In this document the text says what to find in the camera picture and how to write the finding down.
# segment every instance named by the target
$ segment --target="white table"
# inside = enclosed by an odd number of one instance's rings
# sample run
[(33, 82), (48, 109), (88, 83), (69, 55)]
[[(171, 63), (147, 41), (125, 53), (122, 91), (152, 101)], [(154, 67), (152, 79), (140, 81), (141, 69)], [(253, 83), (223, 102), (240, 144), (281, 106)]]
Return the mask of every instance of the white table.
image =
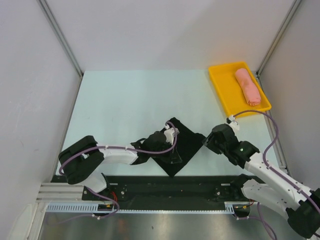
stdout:
[[(100, 144), (125, 146), (162, 129), (172, 117), (205, 136), (226, 122), (207, 70), (86, 71), (63, 149), (86, 135), (93, 135)], [(238, 139), (263, 151), (271, 141), (264, 116), (241, 117), (238, 122)], [(278, 166), (273, 148), (267, 157)], [(202, 147), (176, 176), (242, 173), (250, 175), (224, 155)], [(107, 164), (104, 174), (167, 176), (152, 158), (140, 165)]]

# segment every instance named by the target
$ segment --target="black fabric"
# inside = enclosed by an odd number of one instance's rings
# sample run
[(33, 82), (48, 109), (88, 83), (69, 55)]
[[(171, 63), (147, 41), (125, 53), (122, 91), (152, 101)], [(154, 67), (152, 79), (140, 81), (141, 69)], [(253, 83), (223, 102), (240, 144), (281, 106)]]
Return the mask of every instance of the black fabric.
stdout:
[(152, 158), (170, 177), (173, 178), (203, 146), (202, 142), (206, 137), (200, 133), (192, 132), (175, 117), (171, 118), (169, 121), (179, 130), (175, 147), (182, 162), (170, 164), (163, 162), (158, 157)]

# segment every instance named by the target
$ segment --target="pink cloth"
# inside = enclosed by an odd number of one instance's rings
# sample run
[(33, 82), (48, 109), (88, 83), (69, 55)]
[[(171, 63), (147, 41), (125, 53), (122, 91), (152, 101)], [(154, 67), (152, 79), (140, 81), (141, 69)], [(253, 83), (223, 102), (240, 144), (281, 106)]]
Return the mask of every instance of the pink cloth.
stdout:
[(246, 102), (250, 106), (259, 105), (261, 103), (261, 96), (248, 71), (245, 68), (238, 69), (235, 72), (235, 78), (242, 88)]

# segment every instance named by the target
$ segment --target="white wall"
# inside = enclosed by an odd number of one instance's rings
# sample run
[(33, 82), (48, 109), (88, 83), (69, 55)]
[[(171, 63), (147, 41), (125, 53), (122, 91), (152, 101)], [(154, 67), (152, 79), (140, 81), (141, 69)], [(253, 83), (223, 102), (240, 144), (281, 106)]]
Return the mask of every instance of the white wall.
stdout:
[(79, 78), (35, 0), (0, 0), (0, 239), (56, 161)]
[(48, 0), (82, 69), (257, 70), (293, 0)]
[(292, 175), (320, 187), (320, 1), (304, 1), (261, 75)]

